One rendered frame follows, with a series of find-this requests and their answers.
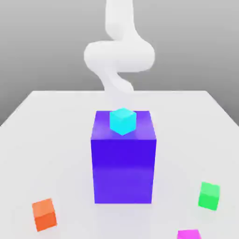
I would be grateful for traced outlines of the small green cube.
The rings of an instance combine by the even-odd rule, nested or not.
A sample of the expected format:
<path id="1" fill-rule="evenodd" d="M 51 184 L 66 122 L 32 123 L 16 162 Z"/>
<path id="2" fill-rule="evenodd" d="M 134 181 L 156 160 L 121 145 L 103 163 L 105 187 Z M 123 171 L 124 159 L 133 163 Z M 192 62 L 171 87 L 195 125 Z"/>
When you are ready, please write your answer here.
<path id="1" fill-rule="evenodd" d="M 216 211 L 220 198 L 220 186 L 202 182 L 198 199 L 198 206 Z"/>

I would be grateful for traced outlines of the small cyan cube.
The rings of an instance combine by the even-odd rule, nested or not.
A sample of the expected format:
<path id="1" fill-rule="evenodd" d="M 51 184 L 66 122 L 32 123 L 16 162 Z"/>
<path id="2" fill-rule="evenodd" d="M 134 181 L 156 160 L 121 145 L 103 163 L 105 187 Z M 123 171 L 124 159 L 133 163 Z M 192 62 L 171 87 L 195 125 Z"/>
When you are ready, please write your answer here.
<path id="1" fill-rule="evenodd" d="M 120 108 L 109 113 L 110 129 L 120 135 L 125 135 L 136 129 L 137 113 L 126 108 Z"/>

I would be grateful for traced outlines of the large purple box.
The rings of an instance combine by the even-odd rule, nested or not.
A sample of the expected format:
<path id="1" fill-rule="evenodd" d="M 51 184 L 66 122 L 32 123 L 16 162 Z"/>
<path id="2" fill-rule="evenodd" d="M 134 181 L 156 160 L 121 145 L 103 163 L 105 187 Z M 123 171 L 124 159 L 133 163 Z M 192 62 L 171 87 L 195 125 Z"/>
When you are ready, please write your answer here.
<path id="1" fill-rule="evenodd" d="M 97 111 L 91 134 L 94 201 L 149 204 L 155 168 L 156 135 L 150 112 L 137 111 L 136 129 L 110 129 L 109 111 Z"/>

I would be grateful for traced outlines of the small magenta cube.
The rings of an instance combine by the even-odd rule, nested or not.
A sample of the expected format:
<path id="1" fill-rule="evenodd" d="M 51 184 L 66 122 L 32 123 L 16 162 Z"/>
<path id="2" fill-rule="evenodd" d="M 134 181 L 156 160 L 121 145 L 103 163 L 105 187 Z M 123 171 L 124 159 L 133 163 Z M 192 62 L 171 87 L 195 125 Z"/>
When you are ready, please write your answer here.
<path id="1" fill-rule="evenodd" d="M 177 239 L 202 239 L 198 229 L 179 230 Z"/>

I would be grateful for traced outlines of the small orange cube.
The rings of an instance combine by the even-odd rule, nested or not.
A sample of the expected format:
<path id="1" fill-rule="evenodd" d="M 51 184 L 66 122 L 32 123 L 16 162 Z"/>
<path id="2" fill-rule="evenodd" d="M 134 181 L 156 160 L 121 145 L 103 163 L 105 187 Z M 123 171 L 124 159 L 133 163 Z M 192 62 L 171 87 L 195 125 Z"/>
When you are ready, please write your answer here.
<path id="1" fill-rule="evenodd" d="M 56 213 L 51 198 L 32 203 L 37 231 L 43 231 L 57 225 Z"/>

